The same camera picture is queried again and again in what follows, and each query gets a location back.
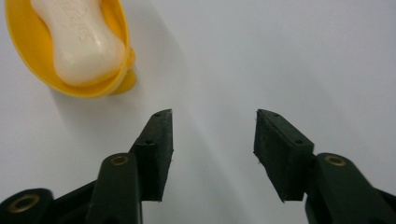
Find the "white soap bar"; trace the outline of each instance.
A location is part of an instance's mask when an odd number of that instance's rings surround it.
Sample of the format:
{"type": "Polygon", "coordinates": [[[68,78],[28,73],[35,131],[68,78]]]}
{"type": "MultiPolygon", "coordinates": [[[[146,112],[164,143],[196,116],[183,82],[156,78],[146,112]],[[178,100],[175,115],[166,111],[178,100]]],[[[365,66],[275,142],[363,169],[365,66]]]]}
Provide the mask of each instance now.
{"type": "Polygon", "coordinates": [[[122,41],[107,26],[101,0],[31,0],[47,24],[56,74],[66,84],[84,86],[120,68],[122,41]]]}

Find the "black plastic part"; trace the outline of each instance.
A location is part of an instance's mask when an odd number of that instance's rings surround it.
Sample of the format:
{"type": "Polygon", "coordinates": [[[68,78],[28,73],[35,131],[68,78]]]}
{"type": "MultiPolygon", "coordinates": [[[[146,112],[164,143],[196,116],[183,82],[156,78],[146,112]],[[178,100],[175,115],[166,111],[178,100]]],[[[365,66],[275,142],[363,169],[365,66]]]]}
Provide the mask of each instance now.
{"type": "Polygon", "coordinates": [[[332,224],[396,223],[393,210],[347,158],[330,153],[319,154],[312,171],[319,194],[331,214],[332,224]]]}
{"type": "Polygon", "coordinates": [[[138,173],[133,154],[120,153],[105,159],[85,223],[142,223],[138,173]]]}
{"type": "Polygon", "coordinates": [[[136,155],[142,201],[161,201],[173,154],[172,110],[151,116],[130,152],[136,155]]]}
{"type": "Polygon", "coordinates": [[[0,204],[0,223],[53,223],[53,199],[47,189],[28,189],[0,204]]]}
{"type": "Polygon", "coordinates": [[[377,189],[379,195],[384,199],[384,201],[389,205],[389,207],[393,210],[396,214],[396,197],[391,195],[381,189],[377,189]]]}
{"type": "Polygon", "coordinates": [[[305,203],[309,224],[332,224],[332,216],[320,193],[310,194],[305,203]]]}
{"type": "Polygon", "coordinates": [[[303,199],[313,151],[314,144],[282,116],[257,111],[254,154],[264,165],[282,202],[303,199]]]}
{"type": "Polygon", "coordinates": [[[54,203],[57,224],[83,224],[95,181],[58,198],[54,203]]]}

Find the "white surface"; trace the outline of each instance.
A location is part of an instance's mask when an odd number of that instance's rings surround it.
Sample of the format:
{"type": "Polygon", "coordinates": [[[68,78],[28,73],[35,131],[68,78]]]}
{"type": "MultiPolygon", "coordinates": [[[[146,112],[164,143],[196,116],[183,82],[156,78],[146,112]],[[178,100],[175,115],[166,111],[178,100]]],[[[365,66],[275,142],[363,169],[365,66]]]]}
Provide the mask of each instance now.
{"type": "Polygon", "coordinates": [[[103,19],[100,1],[31,0],[49,27],[56,74],[66,84],[84,86],[120,69],[125,46],[103,19]]]}
{"type": "Polygon", "coordinates": [[[1,201],[38,187],[59,197],[92,181],[166,108],[175,154],[163,202],[143,203],[146,223],[307,222],[304,203],[283,204],[252,153],[258,108],[396,194],[394,1],[123,4],[138,82],[95,100],[35,78],[1,17],[1,201]]]}

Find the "screw hole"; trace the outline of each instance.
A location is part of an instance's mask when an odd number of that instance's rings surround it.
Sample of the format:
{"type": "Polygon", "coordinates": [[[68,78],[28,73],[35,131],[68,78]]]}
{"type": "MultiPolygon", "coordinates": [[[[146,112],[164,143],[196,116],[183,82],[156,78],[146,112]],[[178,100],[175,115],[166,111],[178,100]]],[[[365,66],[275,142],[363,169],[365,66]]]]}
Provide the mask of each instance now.
{"type": "Polygon", "coordinates": [[[335,166],[345,166],[347,164],[343,159],[336,156],[327,156],[325,161],[335,166]]]}
{"type": "Polygon", "coordinates": [[[36,194],[26,194],[15,200],[8,207],[10,213],[21,213],[31,209],[40,201],[40,197],[36,194]]]}
{"type": "Polygon", "coordinates": [[[113,165],[123,165],[123,164],[127,163],[128,160],[129,160],[128,157],[125,157],[125,156],[116,156],[116,157],[112,158],[110,162],[111,162],[113,165]]]}

